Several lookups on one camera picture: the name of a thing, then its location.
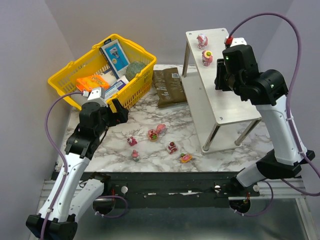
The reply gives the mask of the pink white bunny toy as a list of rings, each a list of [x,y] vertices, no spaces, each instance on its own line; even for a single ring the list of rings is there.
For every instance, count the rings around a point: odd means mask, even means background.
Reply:
[[[208,38],[205,34],[200,33],[197,37],[198,48],[203,50],[208,45]]]

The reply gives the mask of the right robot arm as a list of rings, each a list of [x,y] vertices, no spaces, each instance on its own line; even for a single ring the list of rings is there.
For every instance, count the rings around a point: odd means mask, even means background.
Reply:
[[[226,73],[220,79],[242,101],[250,101],[260,113],[273,144],[273,150],[255,164],[243,169],[232,179],[232,184],[245,188],[264,179],[279,180],[297,177],[306,157],[315,153],[301,141],[291,111],[286,108],[288,88],[283,75],[269,69],[260,72],[253,49],[240,44],[223,50],[223,63],[218,69]]]

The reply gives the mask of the pink toy yellow top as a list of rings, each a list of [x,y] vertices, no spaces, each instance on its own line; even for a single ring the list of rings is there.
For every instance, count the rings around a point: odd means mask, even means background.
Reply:
[[[203,50],[202,51],[202,64],[205,67],[210,66],[210,64],[213,62],[213,54],[210,50]]]

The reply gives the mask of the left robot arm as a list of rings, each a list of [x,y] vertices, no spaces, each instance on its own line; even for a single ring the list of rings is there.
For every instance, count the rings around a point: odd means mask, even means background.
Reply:
[[[97,102],[82,105],[79,123],[60,153],[63,164],[46,202],[37,214],[29,215],[26,226],[41,240],[72,240],[78,222],[86,210],[104,192],[110,179],[108,175],[95,173],[86,186],[76,193],[80,179],[95,151],[101,144],[101,135],[110,127],[128,121],[129,111],[118,99],[112,100],[116,111]]]

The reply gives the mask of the pink mushroom toy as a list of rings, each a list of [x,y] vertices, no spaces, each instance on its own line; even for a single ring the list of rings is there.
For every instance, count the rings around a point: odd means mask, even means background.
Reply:
[[[138,162],[140,160],[139,152],[136,151],[135,149],[132,151],[131,157],[135,162]]]

